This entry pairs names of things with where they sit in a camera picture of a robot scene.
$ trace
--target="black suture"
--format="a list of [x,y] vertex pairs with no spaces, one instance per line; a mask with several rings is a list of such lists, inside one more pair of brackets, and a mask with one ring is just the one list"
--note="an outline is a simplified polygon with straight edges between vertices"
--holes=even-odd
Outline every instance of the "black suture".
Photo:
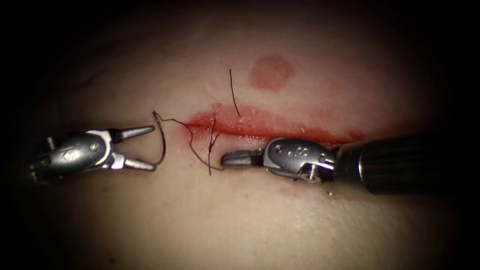
[[158,166],[165,159],[165,153],[167,152],[167,142],[165,141],[164,129],[162,128],[162,124],[160,123],[160,119],[162,118],[156,111],[153,111],[153,118],[155,118],[155,122],[158,125],[158,130],[160,131],[160,134],[161,134],[162,153],[161,153],[160,160],[154,163],[156,166]]
[[190,149],[191,151],[195,154],[196,158],[202,162],[205,166],[211,168],[211,169],[214,169],[216,171],[223,171],[225,170],[224,168],[217,168],[217,167],[214,167],[214,166],[210,166],[207,162],[205,162],[200,156],[199,154],[195,151],[194,147],[192,146],[192,142],[194,140],[194,133],[192,132],[192,130],[190,129],[190,127],[183,123],[183,122],[180,122],[178,121],[177,119],[174,119],[174,118],[169,118],[169,119],[163,119],[160,115],[158,115],[156,112],[155,114],[158,116],[158,118],[162,121],[162,122],[167,122],[167,121],[173,121],[173,122],[176,122],[176,123],[179,123],[180,125],[184,126],[188,132],[190,132],[190,143],[189,143],[189,146],[190,146]]
[[212,147],[214,147],[215,142],[217,141],[218,137],[220,136],[220,132],[216,134],[215,139],[212,141],[214,136],[214,129],[215,129],[215,122],[217,119],[213,119],[213,124],[211,125],[211,133],[210,133],[210,144],[208,145],[208,174],[212,176],[212,166],[210,166],[210,154],[212,153]]
[[213,118],[213,124],[211,125],[210,143],[208,144],[208,175],[212,176],[212,169],[210,168],[210,153],[212,153],[212,139],[214,137],[215,122],[217,118]]
[[231,70],[231,69],[229,69],[228,71],[230,71],[230,89],[231,89],[231,97],[233,98],[233,104],[235,105],[235,110],[236,110],[236,113],[238,114],[238,116],[240,116],[239,108],[237,107],[237,102],[235,102],[235,95],[234,95],[234,85],[233,85],[233,82],[232,82],[232,70]]

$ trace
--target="blood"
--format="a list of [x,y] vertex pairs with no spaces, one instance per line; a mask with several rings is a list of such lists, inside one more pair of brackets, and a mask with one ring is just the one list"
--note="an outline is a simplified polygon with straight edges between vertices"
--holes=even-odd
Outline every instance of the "blood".
[[279,55],[258,58],[253,66],[249,84],[256,89],[277,92],[295,75],[290,62]]
[[[289,121],[284,117],[252,106],[243,105],[240,114],[241,117],[238,116],[234,106],[223,106],[216,103],[209,111],[193,115],[185,124],[193,131],[194,140],[195,137],[210,138],[214,119],[216,119],[215,133],[220,132],[221,136],[232,135],[265,140],[277,137],[299,138],[320,143],[327,148],[360,141],[364,138],[362,132],[356,129],[345,130],[345,135],[334,136],[320,127],[306,127],[302,123]],[[190,133],[184,133],[184,135],[190,138]]]

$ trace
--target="circular red mark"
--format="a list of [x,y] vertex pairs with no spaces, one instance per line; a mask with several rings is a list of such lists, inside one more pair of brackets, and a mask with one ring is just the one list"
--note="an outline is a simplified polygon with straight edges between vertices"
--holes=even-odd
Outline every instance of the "circular red mark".
[[281,56],[262,56],[256,60],[250,73],[249,82],[254,88],[278,91],[294,75],[292,65]]

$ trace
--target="dark background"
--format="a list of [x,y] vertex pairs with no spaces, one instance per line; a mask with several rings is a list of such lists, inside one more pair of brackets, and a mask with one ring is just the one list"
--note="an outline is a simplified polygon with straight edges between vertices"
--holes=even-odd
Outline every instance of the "dark background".
[[[216,4],[215,1],[209,4],[201,3],[212,7]],[[15,153],[16,144],[21,143],[16,138],[21,134],[31,108],[42,97],[43,93],[39,89],[42,89],[41,85],[48,81],[47,75],[55,75],[54,70],[70,45],[81,41],[112,17],[121,17],[122,14],[134,9],[148,9],[159,5],[163,5],[165,10],[177,11],[196,8],[177,1],[163,1],[155,5],[137,1],[95,3],[64,1],[61,4],[39,1],[21,3],[4,10],[10,19],[6,25],[8,35],[4,39],[4,44],[8,48],[4,51],[8,65],[8,72],[4,74],[8,87],[3,88],[2,101],[6,108],[4,114],[7,116],[6,125],[9,130],[14,131],[6,133],[8,139],[4,141],[7,142],[7,151]],[[465,88],[461,88],[460,84],[464,83],[462,78],[465,77],[465,70],[469,68],[466,59],[471,57],[468,55],[471,51],[466,46],[468,24],[463,19],[468,7],[441,1],[432,3],[364,1],[362,4],[339,4],[337,8],[367,10],[371,16],[378,16],[386,24],[393,25],[413,47],[428,52],[429,56],[425,57],[434,58],[432,71],[438,73],[436,78],[438,87],[451,94],[451,105],[456,108],[462,95],[467,93],[462,90]],[[61,239],[48,240],[47,234],[38,235],[25,226],[31,220],[24,220],[19,214],[17,187],[9,184],[3,190],[6,191],[4,198],[7,198],[3,222],[6,225],[4,235],[7,239],[3,242],[3,255],[6,256],[4,263],[16,269],[30,267],[71,269],[70,260],[74,254],[69,254],[68,250],[62,248]],[[26,194],[31,196],[29,200],[35,202],[34,192]],[[34,216],[41,220],[42,214],[36,212]],[[467,265],[470,254],[468,250],[473,250],[467,241],[469,232],[470,230],[465,227],[465,238],[458,239],[451,253],[445,255],[445,269]]]

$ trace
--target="skin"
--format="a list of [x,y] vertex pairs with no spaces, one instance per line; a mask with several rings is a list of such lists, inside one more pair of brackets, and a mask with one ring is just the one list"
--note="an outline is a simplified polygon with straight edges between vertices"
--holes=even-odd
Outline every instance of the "skin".
[[[68,49],[62,71],[39,87],[44,99],[28,127],[51,133],[154,125],[152,110],[188,122],[214,104],[232,105],[231,69],[240,110],[262,108],[335,136],[355,129],[365,140],[442,128],[449,99],[434,98],[422,59],[406,49],[395,28],[354,14],[289,4],[123,13]],[[252,83],[251,72],[258,59],[272,55],[286,59],[294,72],[265,90],[265,83]],[[209,176],[188,148],[185,129],[162,126],[167,156],[154,173],[92,171],[19,191],[22,215],[36,224],[26,227],[39,237],[38,247],[54,246],[47,263],[79,269],[436,269],[456,247],[462,216],[453,198],[330,197],[319,185],[262,169],[213,170]],[[194,137],[204,159],[209,141],[209,133]],[[265,143],[220,134],[210,158],[219,167],[222,154]],[[159,159],[161,150],[157,132],[115,145],[116,152],[148,161]]]

